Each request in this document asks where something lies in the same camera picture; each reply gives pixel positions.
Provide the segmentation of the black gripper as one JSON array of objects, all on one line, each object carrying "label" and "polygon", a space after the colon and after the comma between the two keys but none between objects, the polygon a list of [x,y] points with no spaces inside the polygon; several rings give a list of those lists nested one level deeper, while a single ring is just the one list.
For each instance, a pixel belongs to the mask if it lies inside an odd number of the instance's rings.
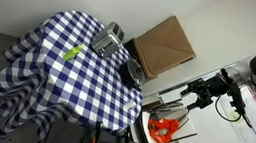
[{"label": "black gripper", "polygon": [[230,105],[235,107],[240,115],[244,115],[246,112],[240,88],[225,69],[220,69],[220,72],[210,79],[190,82],[180,95],[185,97],[190,93],[196,93],[197,100],[187,106],[188,111],[196,107],[203,109],[213,103],[211,97],[227,94],[232,97]]}]

